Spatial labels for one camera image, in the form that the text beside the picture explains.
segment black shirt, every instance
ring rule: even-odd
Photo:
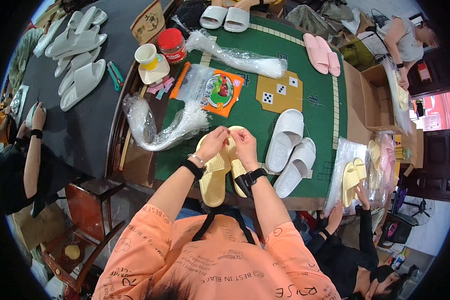
[[[324,240],[317,234],[306,245],[317,260],[320,270],[330,278],[342,298],[352,296],[359,266],[374,271],[379,262],[377,249],[373,244],[372,214],[370,210],[363,210],[360,206],[356,210],[360,214],[360,250],[345,246],[334,235]]]

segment face mask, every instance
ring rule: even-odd
[[[375,271],[372,271],[370,273],[370,283],[372,283],[372,281],[375,279],[378,280],[378,283],[382,283],[393,272],[393,268],[389,265],[379,266]]]

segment red jar lid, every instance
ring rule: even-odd
[[[177,28],[165,29],[158,36],[158,47],[162,49],[172,49],[178,47],[183,40],[182,33]]]

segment black table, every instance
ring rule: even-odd
[[[161,0],[165,9],[172,0]],[[99,0],[81,11],[85,13],[91,6],[102,9],[108,19],[100,26],[100,33],[108,34],[96,60],[112,61],[121,75],[126,77],[134,61],[133,54],[138,42],[132,35],[130,26],[135,18],[149,5],[151,0]],[[70,16],[60,25],[55,36],[67,27]],[[120,92],[115,91],[113,80],[107,70],[98,86],[73,106],[69,111],[60,109],[59,85],[66,74],[54,77],[57,61],[42,54],[32,55],[23,77],[23,84],[29,86],[23,106],[21,120],[25,120],[34,103],[43,102],[46,108],[46,122],[42,143],[53,154],[87,175],[97,179],[106,176],[106,164],[115,119],[120,114],[118,105]]]

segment yellow slipper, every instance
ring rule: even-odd
[[[197,145],[200,149],[204,135]],[[198,181],[200,183],[200,192],[203,202],[209,207],[217,207],[225,200],[225,176],[230,171],[230,161],[226,149],[220,150],[214,158],[207,163],[207,170],[203,177]]]
[[[352,204],[352,197],[354,194],[353,188],[360,182],[357,170],[355,170],[353,163],[348,163],[343,171],[343,191],[342,202],[344,207],[349,207]]]
[[[353,161],[353,167],[356,170],[356,174],[358,175],[358,180],[362,180],[367,178],[367,169],[365,168],[365,164],[361,158],[355,158]],[[358,199],[357,193],[353,194],[353,199]]]
[[[242,126],[232,126],[229,127],[228,130],[238,130],[243,129]],[[246,174],[245,168],[243,167],[242,163],[240,162],[240,159],[237,156],[237,144],[235,144],[234,139],[231,135],[227,136],[228,138],[228,146],[226,147],[226,151],[228,153],[228,157],[230,159],[230,165],[232,168],[232,177],[233,177],[233,186],[235,187],[235,192],[243,198],[246,198],[247,196],[245,193],[240,189],[239,185],[235,182],[235,178],[239,177],[240,175]]]

